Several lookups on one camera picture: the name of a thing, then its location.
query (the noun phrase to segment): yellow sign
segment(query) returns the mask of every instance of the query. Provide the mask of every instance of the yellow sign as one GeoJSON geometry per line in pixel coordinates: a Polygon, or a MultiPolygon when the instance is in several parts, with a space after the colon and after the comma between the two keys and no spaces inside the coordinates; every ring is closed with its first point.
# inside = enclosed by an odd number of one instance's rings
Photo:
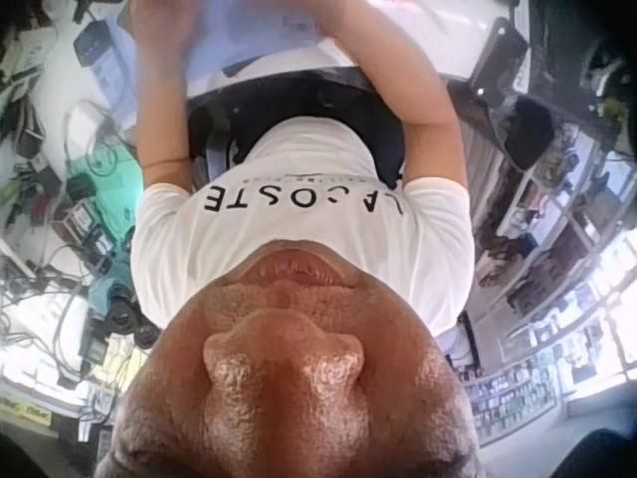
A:
{"type": "Polygon", "coordinates": [[[0,413],[9,413],[44,426],[51,426],[51,417],[53,416],[46,408],[12,396],[0,396],[0,413]]]}

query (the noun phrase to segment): t-shirt sleeve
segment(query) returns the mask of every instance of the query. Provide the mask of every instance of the t-shirt sleeve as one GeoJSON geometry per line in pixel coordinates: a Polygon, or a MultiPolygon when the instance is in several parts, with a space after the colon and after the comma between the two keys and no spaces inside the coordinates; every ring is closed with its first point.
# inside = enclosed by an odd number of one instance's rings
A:
{"type": "Polygon", "coordinates": [[[190,198],[177,186],[156,184],[144,191],[137,207],[132,281],[141,311],[163,329],[179,312],[186,291],[190,198]]]}
{"type": "Polygon", "coordinates": [[[406,266],[413,271],[410,300],[436,337],[456,324],[473,282],[469,193],[449,179],[423,177],[407,184],[404,194],[416,224],[406,266]]]}

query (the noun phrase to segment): man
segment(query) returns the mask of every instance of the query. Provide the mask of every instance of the man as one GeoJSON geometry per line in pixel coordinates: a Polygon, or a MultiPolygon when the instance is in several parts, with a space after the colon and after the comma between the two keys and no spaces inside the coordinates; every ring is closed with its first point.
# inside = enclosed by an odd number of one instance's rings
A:
{"type": "Polygon", "coordinates": [[[192,0],[136,0],[145,193],[132,272],[166,328],[98,476],[482,476],[433,336],[469,291],[460,128],[423,53],[363,0],[306,8],[403,121],[404,188],[328,119],[284,121],[190,194],[192,0]]]}

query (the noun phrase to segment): white t-shirt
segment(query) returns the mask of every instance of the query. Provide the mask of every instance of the white t-shirt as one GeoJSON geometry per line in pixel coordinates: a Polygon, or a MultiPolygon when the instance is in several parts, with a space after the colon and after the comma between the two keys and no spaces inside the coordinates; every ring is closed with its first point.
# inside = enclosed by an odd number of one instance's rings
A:
{"type": "Polygon", "coordinates": [[[199,290],[277,239],[331,248],[392,288],[434,336],[453,327],[471,287],[464,187],[429,177],[392,191],[351,129],[296,118],[194,195],[168,184],[144,192],[131,257],[142,311],[165,328],[199,290]]]}

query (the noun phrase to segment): display case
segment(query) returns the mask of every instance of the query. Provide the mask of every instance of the display case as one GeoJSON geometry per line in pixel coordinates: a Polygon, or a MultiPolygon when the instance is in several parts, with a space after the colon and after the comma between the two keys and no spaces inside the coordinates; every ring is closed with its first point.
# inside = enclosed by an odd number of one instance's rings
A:
{"type": "Polygon", "coordinates": [[[516,432],[557,405],[551,351],[543,351],[495,375],[465,382],[464,387],[480,446],[516,432]]]}

